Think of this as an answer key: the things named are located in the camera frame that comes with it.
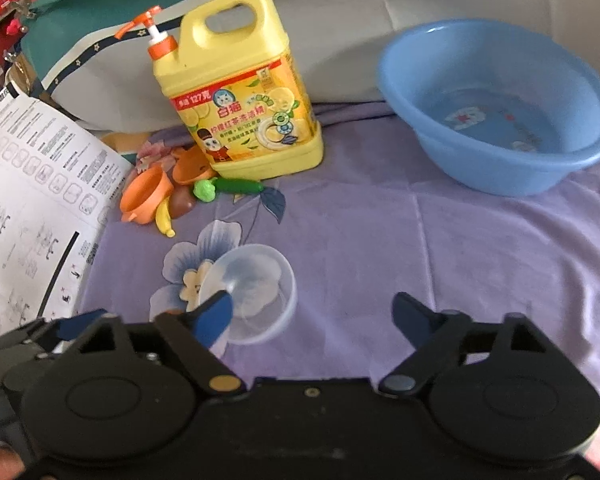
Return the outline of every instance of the translucent plastic bowl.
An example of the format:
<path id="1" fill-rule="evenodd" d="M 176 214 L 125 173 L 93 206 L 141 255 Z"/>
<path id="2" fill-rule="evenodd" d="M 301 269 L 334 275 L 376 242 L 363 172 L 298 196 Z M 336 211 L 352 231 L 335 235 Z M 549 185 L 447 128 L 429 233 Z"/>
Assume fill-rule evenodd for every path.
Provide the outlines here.
<path id="1" fill-rule="evenodd" d="M 298 302 L 296 277 L 286 258 L 273 247 L 247 244 L 213 264 L 200 287 L 202 304 L 218 290 L 234 300 L 229 343 L 263 343 L 289 324 Z"/>
<path id="2" fill-rule="evenodd" d="M 600 160 L 600 76 L 549 37 L 490 20 L 412 28 L 378 86 L 446 174 L 523 196 Z"/>

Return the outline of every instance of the orange pump nozzle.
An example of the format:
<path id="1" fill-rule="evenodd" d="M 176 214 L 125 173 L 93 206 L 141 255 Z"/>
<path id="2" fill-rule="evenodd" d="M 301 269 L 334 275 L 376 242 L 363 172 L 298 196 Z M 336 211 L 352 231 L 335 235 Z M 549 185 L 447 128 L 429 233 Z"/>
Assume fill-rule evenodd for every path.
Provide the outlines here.
<path id="1" fill-rule="evenodd" d="M 114 35 L 114 38 L 121 40 L 122 36 L 138 25 L 144 25 L 146 28 L 155 26 L 154 16 L 158 14 L 158 12 L 162 12 L 162 7 L 156 5 L 142 14 L 138 14 L 132 22 L 128 22 L 124 27 L 117 31 Z"/>
<path id="2" fill-rule="evenodd" d="M 132 22 L 127 23 L 117 31 L 114 37 L 117 40 L 121 40 L 132 28 L 135 28 L 138 25 L 144 25 L 151 35 L 148 49 L 149 56 L 151 56 L 154 61 L 160 59 L 162 56 L 166 56 L 168 53 L 173 52 L 178 48 L 178 43 L 173 36 L 170 36 L 166 32 L 160 32 L 158 27 L 155 26 L 154 16 L 158 14 L 158 12 L 162 12 L 160 6 L 152 7 L 146 12 L 138 14 Z"/>

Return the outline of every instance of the blue plastic basin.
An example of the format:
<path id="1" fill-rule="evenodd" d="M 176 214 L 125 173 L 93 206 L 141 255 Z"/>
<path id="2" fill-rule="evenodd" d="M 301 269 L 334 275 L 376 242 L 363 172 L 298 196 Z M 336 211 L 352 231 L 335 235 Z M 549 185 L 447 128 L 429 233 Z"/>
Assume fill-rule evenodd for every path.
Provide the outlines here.
<path id="1" fill-rule="evenodd" d="M 427 155 L 474 189 L 530 195 L 600 160 L 600 76 L 526 28 L 412 28 L 386 48 L 378 79 Z"/>

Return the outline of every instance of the green toy vegetable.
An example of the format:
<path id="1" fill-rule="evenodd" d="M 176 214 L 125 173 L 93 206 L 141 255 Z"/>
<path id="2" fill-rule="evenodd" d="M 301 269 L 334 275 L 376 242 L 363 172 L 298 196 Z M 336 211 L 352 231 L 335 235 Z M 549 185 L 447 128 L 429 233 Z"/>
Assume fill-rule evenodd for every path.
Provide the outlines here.
<path id="1" fill-rule="evenodd" d="M 193 194 L 202 202 L 212 202 L 216 198 L 216 186 L 210 180 L 198 180 L 193 185 Z"/>
<path id="2" fill-rule="evenodd" d="M 216 186 L 216 191 L 220 193 L 257 195 L 264 189 L 261 182 L 245 178 L 222 178 L 219 176 L 212 178 L 211 182 Z"/>

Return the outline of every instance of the product label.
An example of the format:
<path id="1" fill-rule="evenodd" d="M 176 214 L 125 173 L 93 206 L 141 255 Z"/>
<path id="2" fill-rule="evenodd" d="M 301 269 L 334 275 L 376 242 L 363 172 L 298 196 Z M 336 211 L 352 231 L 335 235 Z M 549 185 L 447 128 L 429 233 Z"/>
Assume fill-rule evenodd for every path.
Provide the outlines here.
<path id="1" fill-rule="evenodd" d="M 288 52 L 171 102 L 211 163 L 287 150 L 312 139 L 317 128 Z"/>

